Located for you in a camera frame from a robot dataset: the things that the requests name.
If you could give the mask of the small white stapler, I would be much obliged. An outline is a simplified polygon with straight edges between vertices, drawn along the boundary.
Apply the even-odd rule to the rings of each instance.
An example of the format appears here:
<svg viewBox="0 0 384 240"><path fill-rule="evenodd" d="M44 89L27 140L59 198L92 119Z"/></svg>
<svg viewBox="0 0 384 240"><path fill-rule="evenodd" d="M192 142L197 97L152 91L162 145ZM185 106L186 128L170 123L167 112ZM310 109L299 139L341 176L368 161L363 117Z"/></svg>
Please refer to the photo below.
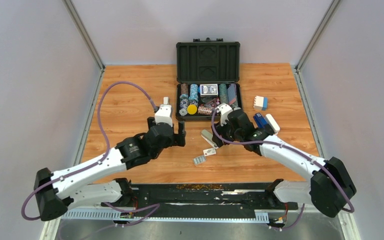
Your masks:
<svg viewBox="0 0 384 240"><path fill-rule="evenodd" d="M165 96L165 97L163 98L163 104L164 104L164 105L169 105L169 104L170 104L170 98L169 98L168 96Z"/></svg>

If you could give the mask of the grey green white stapler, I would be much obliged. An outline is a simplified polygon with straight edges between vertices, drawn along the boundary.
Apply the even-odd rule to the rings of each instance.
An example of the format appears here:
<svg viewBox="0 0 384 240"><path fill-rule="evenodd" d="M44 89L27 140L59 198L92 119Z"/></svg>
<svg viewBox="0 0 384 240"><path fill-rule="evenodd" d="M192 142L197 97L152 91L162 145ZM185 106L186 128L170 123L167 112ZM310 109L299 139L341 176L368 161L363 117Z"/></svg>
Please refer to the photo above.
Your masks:
<svg viewBox="0 0 384 240"><path fill-rule="evenodd" d="M209 132L206 129L203 129L200 134L201 134L201 137L205 141L207 141L211 145L212 148L214 148L214 149L219 148L218 145L213 141L213 134L211 132Z"/></svg>

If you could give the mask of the grey staple strip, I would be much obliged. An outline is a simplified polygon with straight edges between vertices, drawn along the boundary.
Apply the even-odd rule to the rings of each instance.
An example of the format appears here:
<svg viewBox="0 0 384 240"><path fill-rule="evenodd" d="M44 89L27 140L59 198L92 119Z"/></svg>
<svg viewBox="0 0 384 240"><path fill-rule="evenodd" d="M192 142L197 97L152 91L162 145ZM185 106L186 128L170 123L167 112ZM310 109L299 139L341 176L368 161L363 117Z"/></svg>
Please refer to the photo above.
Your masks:
<svg viewBox="0 0 384 240"><path fill-rule="evenodd" d="M201 156L195 157L192 161L193 161L194 165L199 165L199 164L206 162L207 159L206 159L205 155L201 155Z"/></svg>

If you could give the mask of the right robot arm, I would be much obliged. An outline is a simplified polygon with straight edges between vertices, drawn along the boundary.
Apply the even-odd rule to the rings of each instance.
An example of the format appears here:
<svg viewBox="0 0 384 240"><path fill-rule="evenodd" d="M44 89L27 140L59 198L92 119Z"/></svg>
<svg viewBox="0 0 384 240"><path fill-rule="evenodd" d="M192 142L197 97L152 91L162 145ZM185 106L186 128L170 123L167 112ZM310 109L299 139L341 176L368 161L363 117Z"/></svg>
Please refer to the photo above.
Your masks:
<svg viewBox="0 0 384 240"><path fill-rule="evenodd" d="M233 109L228 104L219 105L211 120L212 138L218 147L243 146L249 152L277 161L306 180L273 182L265 195L270 208L278 209L288 202L311 204L330 218L340 211L355 212L351 199L357 189L339 158L325 159L300 150L280 139L275 130L255 127L241 108Z"/></svg>

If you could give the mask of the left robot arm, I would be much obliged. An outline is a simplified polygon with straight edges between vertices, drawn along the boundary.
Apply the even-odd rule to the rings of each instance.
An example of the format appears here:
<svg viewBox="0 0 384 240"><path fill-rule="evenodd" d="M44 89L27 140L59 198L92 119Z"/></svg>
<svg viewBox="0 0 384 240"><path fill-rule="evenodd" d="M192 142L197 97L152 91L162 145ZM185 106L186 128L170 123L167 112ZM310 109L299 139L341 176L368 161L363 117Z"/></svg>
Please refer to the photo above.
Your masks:
<svg viewBox="0 0 384 240"><path fill-rule="evenodd" d="M154 117L147 121L147 132L124 139L100 156L63 170L51 171L47 167L38 170L33 187L38 218L50 221L71 209L106 202L129 206L133 193L128 180L114 179L102 184L95 181L147 164L164 149L186 144L183 121L178 122L177 133L171 125L157 123Z"/></svg>

